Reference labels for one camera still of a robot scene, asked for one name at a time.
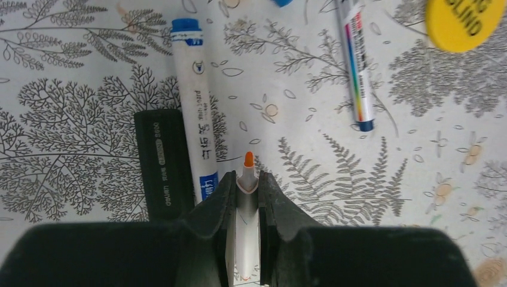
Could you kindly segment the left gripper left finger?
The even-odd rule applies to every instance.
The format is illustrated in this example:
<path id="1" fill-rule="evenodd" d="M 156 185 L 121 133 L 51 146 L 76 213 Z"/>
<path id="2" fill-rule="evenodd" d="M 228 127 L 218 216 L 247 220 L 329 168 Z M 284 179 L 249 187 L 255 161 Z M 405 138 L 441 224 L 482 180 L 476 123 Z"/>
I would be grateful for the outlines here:
<path id="1" fill-rule="evenodd" d="M 169 222 L 42 224 L 1 266 L 2 286 L 232 286 L 236 173 Z"/>

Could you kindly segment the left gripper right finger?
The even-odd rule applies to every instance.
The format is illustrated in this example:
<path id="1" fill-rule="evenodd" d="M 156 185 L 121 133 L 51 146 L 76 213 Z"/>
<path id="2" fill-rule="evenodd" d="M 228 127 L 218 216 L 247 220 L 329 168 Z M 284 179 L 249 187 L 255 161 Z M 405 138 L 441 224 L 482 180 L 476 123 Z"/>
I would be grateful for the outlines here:
<path id="1" fill-rule="evenodd" d="M 260 282 L 268 286 L 475 286 L 459 247 L 422 227 L 324 226 L 274 176 L 258 185 Z"/>

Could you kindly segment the orange tip white pen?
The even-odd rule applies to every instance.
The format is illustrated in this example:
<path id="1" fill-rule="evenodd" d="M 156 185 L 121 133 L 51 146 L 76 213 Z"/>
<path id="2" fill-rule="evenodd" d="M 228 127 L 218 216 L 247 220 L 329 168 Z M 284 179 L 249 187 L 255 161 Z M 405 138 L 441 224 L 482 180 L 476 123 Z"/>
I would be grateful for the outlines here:
<path id="1" fill-rule="evenodd" d="M 259 260 L 259 216 L 254 154 L 245 154 L 242 174 L 236 179 L 236 267 L 243 280 L 250 279 Z"/>

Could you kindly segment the black pink highlighter marker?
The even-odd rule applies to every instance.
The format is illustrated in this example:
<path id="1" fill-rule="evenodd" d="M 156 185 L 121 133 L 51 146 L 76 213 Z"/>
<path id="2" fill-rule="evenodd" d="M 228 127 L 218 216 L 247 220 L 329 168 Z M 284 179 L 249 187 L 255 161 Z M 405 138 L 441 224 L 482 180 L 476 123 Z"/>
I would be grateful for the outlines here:
<path id="1" fill-rule="evenodd" d="M 143 190 L 150 221 L 171 221 L 194 208 L 193 183 L 182 112 L 134 114 Z"/>

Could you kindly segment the blue whiteboard marker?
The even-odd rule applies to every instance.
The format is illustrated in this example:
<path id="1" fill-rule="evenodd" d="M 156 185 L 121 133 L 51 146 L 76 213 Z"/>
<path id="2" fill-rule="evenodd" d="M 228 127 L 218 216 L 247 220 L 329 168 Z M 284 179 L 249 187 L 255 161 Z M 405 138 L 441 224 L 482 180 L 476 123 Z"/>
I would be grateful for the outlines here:
<path id="1" fill-rule="evenodd" d="M 219 182 L 204 35 L 197 19 L 172 21 L 170 40 L 179 86 L 185 136 L 196 203 L 212 194 Z"/>

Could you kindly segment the blue cap thin pen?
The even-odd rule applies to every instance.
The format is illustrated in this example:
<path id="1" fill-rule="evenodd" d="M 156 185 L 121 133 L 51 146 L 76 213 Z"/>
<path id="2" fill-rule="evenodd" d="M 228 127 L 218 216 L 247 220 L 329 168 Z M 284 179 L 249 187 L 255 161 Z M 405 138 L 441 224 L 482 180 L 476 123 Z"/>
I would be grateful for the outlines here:
<path id="1" fill-rule="evenodd" d="M 359 1 L 337 1 L 338 23 L 355 121 L 360 131 L 370 132 L 374 129 L 374 110 L 361 10 L 362 4 Z"/>

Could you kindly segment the blue marker cap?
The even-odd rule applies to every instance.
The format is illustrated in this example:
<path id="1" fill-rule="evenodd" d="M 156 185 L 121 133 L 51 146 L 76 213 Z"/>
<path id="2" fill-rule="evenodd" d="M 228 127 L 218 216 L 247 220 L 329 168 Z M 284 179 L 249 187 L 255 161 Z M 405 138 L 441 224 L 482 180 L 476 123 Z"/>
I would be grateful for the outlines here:
<path id="1" fill-rule="evenodd" d="M 292 0 L 273 0 L 273 2 L 278 7 L 285 7 L 285 6 L 289 5 L 292 2 Z"/>

